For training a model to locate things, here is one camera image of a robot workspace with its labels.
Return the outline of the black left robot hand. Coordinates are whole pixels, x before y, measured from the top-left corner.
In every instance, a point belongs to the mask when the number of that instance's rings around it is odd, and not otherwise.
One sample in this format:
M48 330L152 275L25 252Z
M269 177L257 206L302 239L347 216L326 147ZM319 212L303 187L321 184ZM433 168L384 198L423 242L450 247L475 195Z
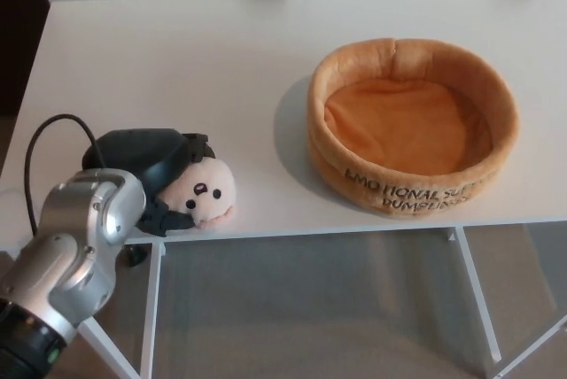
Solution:
M138 178L144 187L146 207L136 227L164 237L170 230L194 228L196 223L191 214L177 212L159 193L189 166L214 157L204 134L183 134L172 128L118 129L100 136L85 151L82 168L120 169Z

